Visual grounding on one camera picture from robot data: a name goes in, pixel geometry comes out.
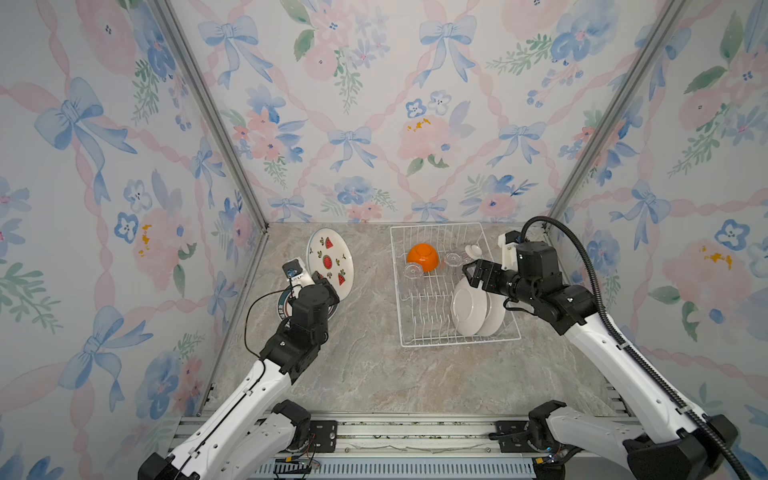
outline ventilation grille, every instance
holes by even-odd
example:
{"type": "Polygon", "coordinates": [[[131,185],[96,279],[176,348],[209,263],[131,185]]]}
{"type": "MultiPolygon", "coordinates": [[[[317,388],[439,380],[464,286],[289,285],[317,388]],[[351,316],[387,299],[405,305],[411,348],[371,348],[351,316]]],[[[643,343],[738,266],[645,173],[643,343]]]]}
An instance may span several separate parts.
{"type": "MultiPolygon", "coordinates": [[[[529,458],[318,458],[306,478],[536,478],[529,458]]],[[[301,478],[302,467],[269,461],[251,478],[301,478]]]]}

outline wire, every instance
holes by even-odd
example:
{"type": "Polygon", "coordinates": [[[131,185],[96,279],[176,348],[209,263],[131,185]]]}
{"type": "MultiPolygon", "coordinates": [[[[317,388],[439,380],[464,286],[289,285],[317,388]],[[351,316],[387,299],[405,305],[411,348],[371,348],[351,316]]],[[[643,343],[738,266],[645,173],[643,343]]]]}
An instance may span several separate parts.
{"type": "Polygon", "coordinates": [[[519,306],[507,306],[507,303],[517,303],[513,302],[511,298],[507,298],[504,300],[504,310],[507,310],[508,312],[526,312],[528,315],[536,315],[530,310],[526,310],[524,308],[520,308],[519,306]]]}
{"type": "MultiPolygon", "coordinates": [[[[291,284],[288,288],[290,288],[291,291],[293,292],[293,288],[295,288],[297,286],[301,286],[301,285],[293,285],[293,284],[291,284]]],[[[248,317],[250,316],[250,311],[253,310],[253,306],[256,305],[256,303],[259,300],[261,300],[262,298],[264,298],[266,296],[269,296],[269,295],[274,295],[275,293],[282,293],[282,292],[284,292],[286,290],[287,289],[284,288],[282,290],[275,290],[274,292],[264,293],[262,296],[260,296],[259,298],[255,299],[253,301],[253,303],[250,304],[250,307],[248,307],[248,313],[245,314],[245,331],[243,332],[243,343],[245,344],[245,349],[248,350],[249,352],[251,352],[252,354],[254,354],[255,356],[259,356],[259,354],[254,352],[252,349],[250,349],[248,347],[248,317]]]]}
{"type": "Polygon", "coordinates": [[[306,477],[307,473],[310,473],[312,471],[312,462],[314,462],[314,460],[315,460],[315,453],[317,452],[317,447],[316,447],[316,444],[315,444],[314,440],[312,441],[312,447],[314,447],[314,448],[312,449],[312,456],[310,457],[310,469],[305,471],[304,475],[301,475],[301,479],[302,480],[304,480],[304,478],[306,477]]]}
{"type": "MultiPolygon", "coordinates": [[[[525,233],[528,232],[528,228],[536,222],[543,222],[554,225],[562,233],[565,233],[565,236],[568,237],[568,239],[574,244],[576,251],[578,251],[581,260],[584,262],[584,267],[587,269],[589,283],[592,285],[592,295],[594,295],[595,302],[598,305],[598,315],[600,316],[600,320],[603,322],[603,326],[605,326],[605,329],[608,331],[608,333],[611,334],[611,337],[613,337],[618,345],[629,343],[627,339],[624,338],[624,335],[622,335],[621,332],[616,329],[616,326],[613,324],[613,322],[611,322],[611,319],[608,318],[605,305],[603,304],[603,295],[600,291],[598,276],[594,271],[594,266],[592,265],[592,261],[590,260],[587,251],[584,249],[584,245],[581,244],[581,241],[578,239],[578,237],[576,237],[571,229],[566,227],[562,222],[551,217],[540,215],[537,217],[532,217],[530,220],[525,222],[525,225],[523,225],[523,229],[520,232],[520,240],[522,242],[528,241],[528,239],[525,238],[525,233]]],[[[714,445],[717,446],[717,449],[720,450],[720,453],[723,455],[723,457],[728,461],[728,463],[730,463],[733,471],[736,472],[737,477],[739,477],[740,480],[750,480],[750,475],[746,472],[744,466],[741,465],[739,459],[733,454],[733,451],[728,448],[728,445],[723,442],[723,440],[697,413],[690,409],[688,404],[686,404],[680,395],[677,394],[677,390],[675,390],[674,387],[664,379],[664,377],[662,377],[653,367],[651,367],[647,360],[631,344],[624,348],[624,351],[649,375],[649,377],[651,377],[656,382],[657,385],[659,385],[659,387],[661,387],[662,390],[664,390],[670,400],[672,400],[672,402],[677,406],[679,411],[686,409],[685,415],[691,419],[693,423],[696,424],[696,427],[700,428],[701,431],[704,432],[704,434],[714,445]]]]}

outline orange bowl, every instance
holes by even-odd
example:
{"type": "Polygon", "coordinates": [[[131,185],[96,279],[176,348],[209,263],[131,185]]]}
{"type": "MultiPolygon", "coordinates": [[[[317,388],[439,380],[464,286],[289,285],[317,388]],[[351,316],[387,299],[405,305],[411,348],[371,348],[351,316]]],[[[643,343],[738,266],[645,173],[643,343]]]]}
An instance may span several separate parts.
{"type": "Polygon", "coordinates": [[[428,243],[419,243],[414,246],[407,257],[408,263],[416,262],[422,266],[424,273],[431,272],[440,264],[437,250],[428,243]]]}

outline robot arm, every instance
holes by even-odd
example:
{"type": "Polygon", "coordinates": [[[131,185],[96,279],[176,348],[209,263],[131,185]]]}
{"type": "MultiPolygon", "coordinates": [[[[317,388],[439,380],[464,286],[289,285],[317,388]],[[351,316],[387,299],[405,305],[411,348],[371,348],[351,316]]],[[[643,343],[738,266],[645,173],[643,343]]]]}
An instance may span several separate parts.
{"type": "Polygon", "coordinates": [[[317,357],[328,340],[329,308],[339,296],[319,274],[310,278],[299,259],[283,271],[292,288],[302,286],[291,303],[290,324],[283,322],[266,341],[245,380],[194,435],[168,457],[154,453],[144,461],[139,480],[243,480],[276,453],[306,444],[310,414],[290,400],[256,422],[317,357]]]}
{"type": "Polygon", "coordinates": [[[705,478],[714,472],[723,461],[721,451],[687,411],[706,419],[727,447],[737,437],[733,424],[723,415],[706,416],[647,360],[644,369],[633,357],[643,359],[642,355],[618,333],[613,319],[606,314],[606,323],[598,314],[592,293],[580,285],[563,284],[554,248],[544,242],[516,243],[520,239],[519,232],[507,233],[503,266],[487,260],[464,265],[469,284],[506,296],[505,308],[517,302],[532,306],[534,315],[550,323],[598,367],[642,425],[617,428],[613,422],[550,401],[529,414],[528,440],[540,449],[576,445],[628,468],[639,479],[705,478]],[[515,252],[518,270],[510,269],[510,252],[515,252]],[[616,335],[611,335],[611,328],[616,335]],[[687,407],[678,407],[663,384],[687,407]]]}

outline black mount plate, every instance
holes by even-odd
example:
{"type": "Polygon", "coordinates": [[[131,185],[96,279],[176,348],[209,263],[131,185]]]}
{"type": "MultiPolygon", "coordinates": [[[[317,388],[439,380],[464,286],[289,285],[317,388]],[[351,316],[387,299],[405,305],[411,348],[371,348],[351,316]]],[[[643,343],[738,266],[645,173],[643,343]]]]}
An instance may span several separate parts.
{"type": "Polygon", "coordinates": [[[334,453],[336,451],[336,430],[339,423],[336,420],[310,420],[310,438],[315,439],[307,451],[307,455],[315,453],[334,453]]]}
{"type": "MultiPolygon", "coordinates": [[[[496,422],[496,432],[501,435],[507,435],[510,433],[524,432],[525,426],[528,424],[528,420],[498,420],[496,422]]],[[[537,452],[529,444],[527,440],[512,440],[501,439],[498,441],[498,446],[502,450],[502,453],[530,453],[537,452]]]]}

